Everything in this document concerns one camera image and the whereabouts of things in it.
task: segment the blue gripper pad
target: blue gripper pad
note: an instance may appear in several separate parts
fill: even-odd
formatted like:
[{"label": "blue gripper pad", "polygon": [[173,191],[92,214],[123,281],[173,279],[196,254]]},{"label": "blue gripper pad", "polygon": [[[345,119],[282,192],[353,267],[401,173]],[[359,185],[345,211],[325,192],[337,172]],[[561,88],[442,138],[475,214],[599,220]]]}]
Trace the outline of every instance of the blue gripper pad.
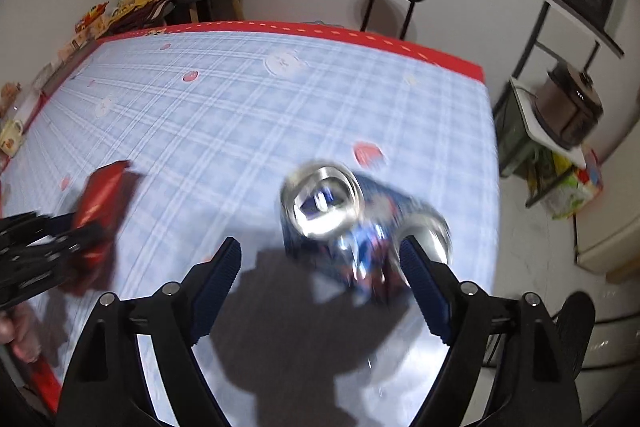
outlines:
[{"label": "blue gripper pad", "polygon": [[450,304],[433,280],[427,263],[434,262],[430,261],[423,251],[417,251],[407,239],[402,241],[400,266],[420,306],[422,316],[427,322],[429,331],[439,336],[445,344],[450,345],[452,337]]},{"label": "blue gripper pad", "polygon": [[201,282],[191,304],[191,342],[195,344],[199,338],[209,334],[218,317],[231,285],[236,280],[242,260],[240,243],[227,237],[213,259],[208,263],[196,265],[208,266],[209,273]]}]

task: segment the human hand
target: human hand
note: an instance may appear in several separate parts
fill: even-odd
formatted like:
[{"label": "human hand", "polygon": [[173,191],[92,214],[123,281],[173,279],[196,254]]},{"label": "human hand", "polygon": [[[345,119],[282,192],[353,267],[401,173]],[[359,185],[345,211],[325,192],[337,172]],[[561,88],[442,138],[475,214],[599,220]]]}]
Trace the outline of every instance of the human hand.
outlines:
[{"label": "human hand", "polygon": [[26,302],[0,312],[0,344],[11,344],[14,355],[23,362],[35,362],[40,356],[35,314]]}]

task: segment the red snack bag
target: red snack bag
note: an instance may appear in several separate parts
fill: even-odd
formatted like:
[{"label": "red snack bag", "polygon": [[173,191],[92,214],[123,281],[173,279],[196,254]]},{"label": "red snack bag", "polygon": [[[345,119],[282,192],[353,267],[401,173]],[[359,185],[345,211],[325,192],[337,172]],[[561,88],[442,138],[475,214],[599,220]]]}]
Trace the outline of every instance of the red snack bag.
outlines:
[{"label": "red snack bag", "polygon": [[130,166],[121,160],[100,167],[86,182],[80,198],[72,228],[78,229],[91,221],[98,221],[105,233],[105,240],[88,248],[71,261],[77,277],[64,283],[61,288],[73,295],[81,296],[100,277],[102,268],[113,250],[116,232],[124,217],[127,198],[124,194],[124,176]]}]

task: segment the beige cabinet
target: beige cabinet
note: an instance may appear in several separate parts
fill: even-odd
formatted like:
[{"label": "beige cabinet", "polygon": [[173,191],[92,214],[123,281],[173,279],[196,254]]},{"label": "beige cabinet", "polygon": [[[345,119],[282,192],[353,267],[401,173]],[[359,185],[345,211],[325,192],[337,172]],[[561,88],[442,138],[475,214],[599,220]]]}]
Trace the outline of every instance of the beige cabinet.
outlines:
[{"label": "beige cabinet", "polygon": [[607,273],[640,259],[640,124],[602,166],[604,190],[576,216],[578,265]]}]

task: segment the red tablecloth border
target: red tablecloth border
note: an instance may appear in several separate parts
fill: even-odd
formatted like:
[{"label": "red tablecloth border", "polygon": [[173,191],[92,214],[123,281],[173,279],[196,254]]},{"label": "red tablecloth border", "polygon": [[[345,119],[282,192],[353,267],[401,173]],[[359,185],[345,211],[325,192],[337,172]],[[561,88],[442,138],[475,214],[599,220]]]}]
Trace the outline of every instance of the red tablecloth border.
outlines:
[{"label": "red tablecloth border", "polygon": [[432,50],[414,44],[412,42],[399,41],[398,39],[385,37],[373,33],[337,28],[335,26],[322,26],[308,23],[287,23],[270,21],[221,21],[221,22],[199,22],[191,24],[180,24],[176,26],[164,26],[162,28],[152,28],[146,30],[135,30],[112,37],[100,39],[102,42],[128,39],[144,35],[187,33],[187,32],[211,32],[211,31],[235,31],[235,32],[260,32],[278,33],[282,35],[298,35],[327,39],[331,41],[358,44],[398,55],[415,58],[464,74],[474,80],[484,84],[484,72],[480,66],[467,62],[462,58],[454,57],[438,50]]}]

